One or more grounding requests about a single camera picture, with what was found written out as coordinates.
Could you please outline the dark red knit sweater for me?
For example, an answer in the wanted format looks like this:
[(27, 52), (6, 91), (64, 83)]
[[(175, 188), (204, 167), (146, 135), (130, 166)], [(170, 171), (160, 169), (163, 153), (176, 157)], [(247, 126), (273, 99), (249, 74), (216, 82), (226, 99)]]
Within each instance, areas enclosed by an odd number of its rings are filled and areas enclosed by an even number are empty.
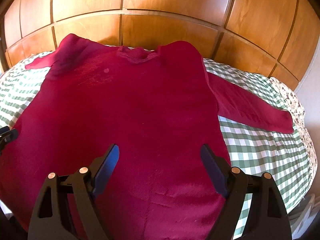
[(200, 158), (229, 153), (219, 117), (292, 133), (291, 114), (205, 69), (190, 43), (154, 51), (74, 34), (27, 70), (47, 70), (1, 155), (1, 200), (23, 227), (49, 173), (89, 165), (112, 144), (119, 160), (96, 200), (115, 239), (204, 239), (224, 205)]

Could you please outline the green white checked bed cover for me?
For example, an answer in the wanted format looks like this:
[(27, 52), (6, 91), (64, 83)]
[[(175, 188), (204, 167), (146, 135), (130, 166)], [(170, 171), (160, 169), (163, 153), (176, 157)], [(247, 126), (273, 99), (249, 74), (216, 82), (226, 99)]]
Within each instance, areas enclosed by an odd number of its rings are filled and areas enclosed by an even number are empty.
[[(1, 126), (15, 127), (17, 119), (40, 91), (47, 70), (27, 70), (26, 66), (32, 62), (33, 58), (22, 61), (1, 76)], [(285, 100), (266, 77), (242, 72), (210, 59), (203, 59), (203, 62), (208, 73), (241, 87), (276, 109), (289, 112)], [(286, 208), (292, 210), (312, 183), (309, 158), (294, 122), (292, 133), (258, 129), (224, 116), (219, 117), (219, 124), (229, 153), (226, 160), (249, 174), (270, 172)], [(96, 200), (94, 204), (99, 217)], [(2, 204), (4, 210), (12, 212), (3, 201)], [(110, 233), (100, 217), (99, 221)]]

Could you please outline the floral bed sheet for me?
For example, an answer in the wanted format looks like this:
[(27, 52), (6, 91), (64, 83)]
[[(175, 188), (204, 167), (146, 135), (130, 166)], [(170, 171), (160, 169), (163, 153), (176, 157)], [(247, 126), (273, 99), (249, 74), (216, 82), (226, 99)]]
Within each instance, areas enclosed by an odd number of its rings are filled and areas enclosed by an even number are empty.
[(296, 96), (294, 91), (287, 87), (287, 85), (285, 85), (275, 77), (271, 77), (270, 82), (274, 89), (285, 100), (287, 110), (292, 115), (292, 120), (297, 127), (299, 136), (303, 142), (307, 156), (309, 158), (311, 180), (314, 180), (317, 173), (318, 161), (312, 139), (310, 137), (308, 129), (305, 127), (305, 109), (302, 103), (298, 100), (298, 97)]

